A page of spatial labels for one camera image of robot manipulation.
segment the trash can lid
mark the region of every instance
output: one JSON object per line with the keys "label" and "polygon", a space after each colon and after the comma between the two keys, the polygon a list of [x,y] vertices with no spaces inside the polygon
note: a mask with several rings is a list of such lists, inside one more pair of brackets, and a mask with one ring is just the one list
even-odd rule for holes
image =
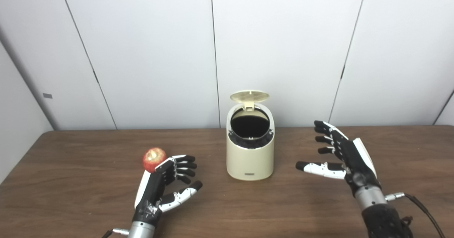
{"label": "trash can lid", "polygon": [[257,90],[238,91],[230,96],[230,99],[239,103],[262,102],[270,97],[269,94]]}

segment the open lid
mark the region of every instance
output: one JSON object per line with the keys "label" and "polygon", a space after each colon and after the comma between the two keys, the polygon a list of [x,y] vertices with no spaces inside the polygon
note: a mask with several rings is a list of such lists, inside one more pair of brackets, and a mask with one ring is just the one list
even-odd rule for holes
{"label": "open lid", "polygon": [[246,111],[254,110],[254,102],[262,102],[270,97],[269,94],[257,90],[239,91],[230,96],[233,101],[244,103]]}

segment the trash can opening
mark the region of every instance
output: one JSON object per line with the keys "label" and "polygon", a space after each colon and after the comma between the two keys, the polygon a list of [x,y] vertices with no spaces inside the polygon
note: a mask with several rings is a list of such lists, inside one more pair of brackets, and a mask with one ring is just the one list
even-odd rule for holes
{"label": "trash can opening", "polygon": [[238,110],[230,121],[232,131],[245,139],[257,139],[266,135],[270,129],[270,120],[261,109],[253,111]]}

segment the white wall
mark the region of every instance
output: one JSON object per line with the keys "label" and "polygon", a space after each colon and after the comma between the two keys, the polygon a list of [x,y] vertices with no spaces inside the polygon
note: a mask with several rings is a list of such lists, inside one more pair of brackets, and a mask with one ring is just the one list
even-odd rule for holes
{"label": "white wall", "polygon": [[213,0],[221,125],[239,90],[276,126],[328,120],[361,0]]}
{"label": "white wall", "polygon": [[451,97],[451,100],[446,104],[436,124],[454,125],[454,97]]}
{"label": "white wall", "polygon": [[0,183],[50,123],[0,43]]}
{"label": "white wall", "polygon": [[211,0],[67,0],[119,129],[219,127]]}
{"label": "white wall", "polygon": [[433,124],[454,89],[453,0],[364,0],[335,125]]}
{"label": "white wall", "polygon": [[65,0],[0,0],[0,39],[56,129],[115,129]]}

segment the robotic hand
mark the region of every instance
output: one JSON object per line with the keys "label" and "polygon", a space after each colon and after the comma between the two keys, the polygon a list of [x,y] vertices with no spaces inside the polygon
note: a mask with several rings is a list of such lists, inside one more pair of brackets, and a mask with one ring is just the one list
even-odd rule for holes
{"label": "robotic hand", "polygon": [[179,206],[202,187],[202,183],[196,181],[187,188],[163,195],[165,187],[176,179],[191,183],[187,176],[195,176],[193,169],[197,165],[194,161],[195,157],[189,155],[172,156],[159,164],[153,173],[145,171],[137,191],[130,230],[114,228],[103,238],[111,233],[127,235],[128,238],[152,238],[162,213]]}
{"label": "robotic hand", "polygon": [[370,238],[411,238],[408,225],[411,219],[400,219],[388,201],[405,196],[395,193],[384,196],[375,168],[361,139],[349,140],[339,129],[322,121],[315,121],[315,131],[324,134],[316,141],[329,146],[320,154],[334,154],[343,164],[325,162],[297,162],[296,168],[328,178],[344,179],[358,202]]}

